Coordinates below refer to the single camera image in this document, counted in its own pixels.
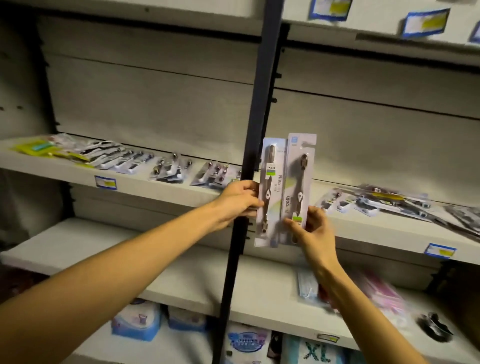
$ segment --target razor package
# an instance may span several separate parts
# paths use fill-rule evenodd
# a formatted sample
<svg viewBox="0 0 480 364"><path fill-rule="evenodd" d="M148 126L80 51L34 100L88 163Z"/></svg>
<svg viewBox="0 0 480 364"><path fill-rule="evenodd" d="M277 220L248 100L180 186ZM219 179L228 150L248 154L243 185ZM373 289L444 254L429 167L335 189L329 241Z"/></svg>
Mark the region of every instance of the razor package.
<svg viewBox="0 0 480 364"><path fill-rule="evenodd" d="M307 223L316 143L316 134L288 135L281 220L290 218L303 228ZM296 244L286 229L282 229L279 240L281 244Z"/></svg>
<svg viewBox="0 0 480 364"><path fill-rule="evenodd" d="M258 190L264 205L257 211L255 246L278 246L286 144L281 138L264 139Z"/></svg>

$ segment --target tissue package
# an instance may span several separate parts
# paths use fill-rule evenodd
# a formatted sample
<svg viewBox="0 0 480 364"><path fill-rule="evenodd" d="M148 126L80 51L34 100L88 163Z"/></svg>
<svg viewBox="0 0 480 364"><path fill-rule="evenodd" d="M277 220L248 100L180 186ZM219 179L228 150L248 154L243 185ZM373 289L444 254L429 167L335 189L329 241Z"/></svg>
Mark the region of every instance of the tissue package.
<svg viewBox="0 0 480 364"><path fill-rule="evenodd" d="M280 364L304 363L346 364L345 351L340 346L284 335Z"/></svg>
<svg viewBox="0 0 480 364"><path fill-rule="evenodd" d="M224 342L225 364L273 364L267 357L272 331L229 322Z"/></svg>
<svg viewBox="0 0 480 364"><path fill-rule="evenodd" d="M160 305L136 298L112 320L112 334L152 341L160 329Z"/></svg>
<svg viewBox="0 0 480 364"><path fill-rule="evenodd" d="M168 327L181 331L205 332L207 316L183 308L168 306Z"/></svg>

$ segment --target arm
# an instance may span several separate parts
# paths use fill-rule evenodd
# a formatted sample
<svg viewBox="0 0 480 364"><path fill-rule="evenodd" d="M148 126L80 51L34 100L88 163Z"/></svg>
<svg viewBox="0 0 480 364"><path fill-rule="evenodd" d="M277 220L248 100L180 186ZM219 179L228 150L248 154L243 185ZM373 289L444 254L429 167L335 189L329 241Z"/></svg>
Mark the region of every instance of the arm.
<svg viewBox="0 0 480 364"><path fill-rule="evenodd" d="M310 266L340 311L368 364L427 364L370 302L338 262L335 234L324 211L310 206L307 227L285 223L297 236Z"/></svg>
<svg viewBox="0 0 480 364"><path fill-rule="evenodd" d="M0 363L59 363L206 234L263 203L258 184L231 183L215 201L52 276L0 306Z"/></svg>

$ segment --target hand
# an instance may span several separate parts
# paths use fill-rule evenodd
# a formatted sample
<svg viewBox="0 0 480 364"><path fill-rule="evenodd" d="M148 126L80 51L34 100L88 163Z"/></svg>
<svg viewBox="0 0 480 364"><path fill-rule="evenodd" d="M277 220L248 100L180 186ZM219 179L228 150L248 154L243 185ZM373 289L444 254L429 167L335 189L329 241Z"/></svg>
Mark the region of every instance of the hand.
<svg viewBox="0 0 480 364"><path fill-rule="evenodd" d="M216 200L209 203L218 218L213 231L225 228L238 216L257 216L257 211L251 208L263 205L263 201L258 199L257 182L245 180L230 183Z"/></svg>
<svg viewBox="0 0 480 364"><path fill-rule="evenodd" d="M317 279L326 272L342 269L335 251L335 233L323 209L309 206L306 229L286 218L285 225L297 237Z"/></svg>

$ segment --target black metal upright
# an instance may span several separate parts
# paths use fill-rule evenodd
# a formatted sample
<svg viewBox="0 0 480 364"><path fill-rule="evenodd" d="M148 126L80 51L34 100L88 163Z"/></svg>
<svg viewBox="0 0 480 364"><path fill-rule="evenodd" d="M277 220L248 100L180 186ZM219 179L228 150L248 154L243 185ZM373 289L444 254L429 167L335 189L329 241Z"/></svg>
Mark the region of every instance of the black metal upright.
<svg viewBox="0 0 480 364"><path fill-rule="evenodd" d="M259 147L262 143L264 117L271 102L271 79L275 76L272 75L272 72L282 24L283 4L284 0L265 1L262 41L258 48L252 104L250 106L247 138L243 154L242 180L251 180L253 178ZM222 303L220 305L220 318L215 330L212 364L220 364L222 360L223 339L227 330L235 277L237 275L239 258L243 254L245 246L247 228L247 218L235 219L230 250L228 252L227 272L223 286Z"/></svg>

